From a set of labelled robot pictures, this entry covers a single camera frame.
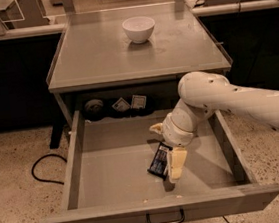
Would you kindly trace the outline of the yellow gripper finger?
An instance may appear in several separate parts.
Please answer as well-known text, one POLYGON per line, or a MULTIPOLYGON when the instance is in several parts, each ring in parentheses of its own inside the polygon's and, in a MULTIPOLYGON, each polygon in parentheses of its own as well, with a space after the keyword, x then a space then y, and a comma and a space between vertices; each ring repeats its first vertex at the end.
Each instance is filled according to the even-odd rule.
POLYGON ((169 181, 171 183, 177 183, 183 172, 182 169, 188 154, 187 150, 183 147, 177 147, 167 154, 169 181))
POLYGON ((151 132, 153 132, 155 134, 158 134, 158 135, 163 134, 162 123, 151 125, 151 127, 149 129, 150 129, 151 132))

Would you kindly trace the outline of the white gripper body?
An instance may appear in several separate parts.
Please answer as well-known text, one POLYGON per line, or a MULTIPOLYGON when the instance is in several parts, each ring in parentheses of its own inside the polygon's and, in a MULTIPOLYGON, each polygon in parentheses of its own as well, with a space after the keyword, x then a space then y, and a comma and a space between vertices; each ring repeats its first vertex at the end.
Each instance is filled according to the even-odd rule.
POLYGON ((162 136, 170 146, 186 147, 194 139, 197 127, 197 119, 193 114, 168 113, 162 123, 162 136))

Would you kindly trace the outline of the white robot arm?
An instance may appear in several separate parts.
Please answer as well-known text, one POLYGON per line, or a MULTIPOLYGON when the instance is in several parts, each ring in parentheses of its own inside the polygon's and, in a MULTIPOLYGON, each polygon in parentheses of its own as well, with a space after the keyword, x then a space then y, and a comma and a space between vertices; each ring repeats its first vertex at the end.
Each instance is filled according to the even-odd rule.
POLYGON ((190 72, 178 82, 178 103, 163 122, 150 131, 173 147, 167 155, 169 181, 176 183, 186 160, 186 147, 196 136, 199 123, 217 110, 250 118, 279 131, 279 91, 232 85, 220 74, 190 72))

